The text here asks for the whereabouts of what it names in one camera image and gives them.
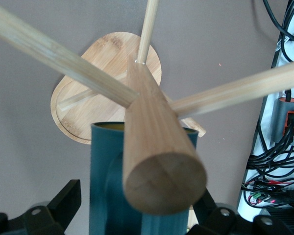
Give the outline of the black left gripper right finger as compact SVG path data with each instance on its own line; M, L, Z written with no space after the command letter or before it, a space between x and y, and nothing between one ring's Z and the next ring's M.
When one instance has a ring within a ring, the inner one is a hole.
M236 214L225 207L218 207L208 189L193 205L198 224L186 235L230 235Z

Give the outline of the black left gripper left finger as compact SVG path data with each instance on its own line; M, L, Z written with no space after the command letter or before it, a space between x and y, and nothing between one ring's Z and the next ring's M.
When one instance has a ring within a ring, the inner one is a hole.
M80 180L70 180L47 206L36 206L24 213L27 234L65 235L80 206Z

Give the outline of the teal cup with handle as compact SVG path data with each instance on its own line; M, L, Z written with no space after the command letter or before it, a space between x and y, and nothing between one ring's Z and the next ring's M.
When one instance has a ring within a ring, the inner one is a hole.
M185 235L188 211L149 215L125 199L123 129L119 121L91 126L89 235Z

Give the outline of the wooden mug tree rack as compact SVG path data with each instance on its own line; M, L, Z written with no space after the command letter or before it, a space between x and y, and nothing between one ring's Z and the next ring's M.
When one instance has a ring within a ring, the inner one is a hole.
M47 66L125 107L122 185L135 209L181 212L206 190L206 171L179 118L204 114L294 87L294 62L167 102L147 53L159 0L148 0L138 53L123 84L0 6L0 38Z

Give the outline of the grey power strip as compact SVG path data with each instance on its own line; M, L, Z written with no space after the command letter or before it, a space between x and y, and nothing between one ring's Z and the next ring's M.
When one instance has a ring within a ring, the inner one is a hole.
M278 143L285 134L288 114L294 114L294 98L291 98L290 102L287 102L285 97L276 99L272 112L272 141Z

